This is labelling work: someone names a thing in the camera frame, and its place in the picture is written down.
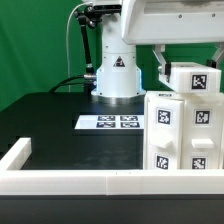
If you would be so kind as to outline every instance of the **stacked white blocks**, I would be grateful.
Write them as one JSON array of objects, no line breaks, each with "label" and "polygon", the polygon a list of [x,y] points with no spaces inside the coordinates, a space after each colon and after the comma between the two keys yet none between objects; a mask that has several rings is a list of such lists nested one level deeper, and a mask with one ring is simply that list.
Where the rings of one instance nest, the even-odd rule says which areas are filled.
[{"label": "stacked white blocks", "polygon": [[144,169],[222,168],[221,71],[195,63],[178,63],[172,71],[175,92],[148,92],[145,97]]}]

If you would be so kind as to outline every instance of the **black sticker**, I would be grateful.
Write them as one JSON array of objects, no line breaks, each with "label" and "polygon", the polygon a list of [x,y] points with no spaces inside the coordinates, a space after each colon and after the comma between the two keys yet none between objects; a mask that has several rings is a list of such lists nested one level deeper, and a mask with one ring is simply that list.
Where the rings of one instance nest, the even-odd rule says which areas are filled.
[{"label": "black sticker", "polygon": [[98,121],[115,121],[115,116],[98,116]]},{"label": "black sticker", "polygon": [[156,155],[156,168],[168,170],[169,159],[163,156]]},{"label": "black sticker", "polygon": [[97,128],[115,128],[115,122],[97,122]]},{"label": "black sticker", "polygon": [[122,128],[140,128],[140,124],[138,122],[121,122]]},{"label": "black sticker", "polygon": [[207,75],[192,75],[192,90],[207,89]]},{"label": "black sticker", "polygon": [[160,124],[171,124],[171,111],[169,110],[158,110],[157,111],[157,121]]},{"label": "black sticker", "polygon": [[171,93],[159,93],[158,96],[160,97],[172,97]]},{"label": "black sticker", "polygon": [[114,67],[125,67],[125,64],[124,64],[121,56],[119,56],[119,58],[115,62]]},{"label": "black sticker", "polygon": [[180,67],[181,68],[193,68],[194,66],[193,65],[181,65]]},{"label": "black sticker", "polygon": [[206,169],[207,158],[192,158],[192,169]]},{"label": "black sticker", "polygon": [[120,116],[121,121],[138,121],[137,116]]},{"label": "black sticker", "polygon": [[201,110],[196,110],[195,111],[195,124],[196,125],[206,125],[210,124],[210,116],[211,116],[211,111],[201,111]]}]

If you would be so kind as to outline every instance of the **black tabletop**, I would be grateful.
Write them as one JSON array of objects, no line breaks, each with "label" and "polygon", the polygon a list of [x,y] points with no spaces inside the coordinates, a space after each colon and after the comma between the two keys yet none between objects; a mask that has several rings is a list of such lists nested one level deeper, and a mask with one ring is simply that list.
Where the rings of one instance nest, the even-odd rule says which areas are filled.
[{"label": "black tabletop", "polygon": [[143,130],[75,130],[79,115],[143,115],[143,103],[110,105],[83,93],[28,94],[0,113],[2,155],[31,137],[22,169],[141,169]]},{"label": "black tabletop", "polygon": [[[75,130],[79,115],[142,115],[82,93],[28,94],[0,113],[3,156],[31,137],[22,169],[141,169],[143,130]],[[0,196],[0,223],[222,224],[224,195]]]}]

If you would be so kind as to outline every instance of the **green screen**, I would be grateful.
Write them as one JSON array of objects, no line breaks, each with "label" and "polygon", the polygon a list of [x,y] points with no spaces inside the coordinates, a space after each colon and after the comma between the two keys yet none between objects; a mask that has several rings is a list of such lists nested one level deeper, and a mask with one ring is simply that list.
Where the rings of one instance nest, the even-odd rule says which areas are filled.
[{"label": "green screen", "polygon": [[[67,78],[67,20],[80,3],[81,0],[0,0],[0,110],[27,93],[47,92]],[[97,68],[101,64],[100,28],[89,30],[88,34]],[[71,75],[84,74],[81,33],[75,18],[69,40]],[[165,58],[205,64],[214,52],[214,44],[170,45]],[[137,47],[137,64],[142,69],[146,90],[165,90],[157,81],[158,63],[152,46]],[[82,87],[72,91],[82,91]]]}]

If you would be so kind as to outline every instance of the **cable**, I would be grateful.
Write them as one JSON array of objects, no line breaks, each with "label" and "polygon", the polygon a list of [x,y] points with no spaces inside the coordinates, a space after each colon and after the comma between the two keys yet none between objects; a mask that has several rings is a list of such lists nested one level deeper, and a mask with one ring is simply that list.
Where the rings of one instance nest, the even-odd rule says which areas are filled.
[{"label": "cable", "polygon": [[75,11],[81,7],[81,6],[84,6],[84,5],[91,5],[93,4],[92,2],[85,2],[85,3],[82,3],[80,5],[77,5],[71,12],[71,14],[69,15],[69,18],[68,18],[68,22],[67,22],[67,29],[66,29],[66,55],[67,55],[67,66],[68,66],[68,78],[71,77],[71,62],[70,62],[70,52],[69,52],[69,32],[70,32],[70,25],[71,25],[71,19],[72,19],[72,16],[74,15]]},{"label": "cable", "polygon": [[49,93],[53,93],[53,92],[55,92],[55,90],[56,90],[57,88],[59,88],[61,85],[65,84],[65,83],[67,83],[67,82],[69,82],[69,81],[72,81],[72,80],[75,80],[75,79],[82,79],[82,78],[84,78],[83,75],[80,75],[80,76],[72,76],[72,77],[70,77],[70,78],[67,78],[67,79],[65,79],[65,80],[63,80],[63,81],[61,81],[61,82],[59,82],[59,83],[58,83],[56,86],[54,86],[53,88],[51,88],[51,89],[49,90]]},{"label": "cable", "polygon": [[75,86],[75,85],[91,86],[92,83],[85,83],[85,82],[65,83],[65,84],[55,86],[54,89],[52,88],[49,92],[54,93],[58,88],[62,86]]}]

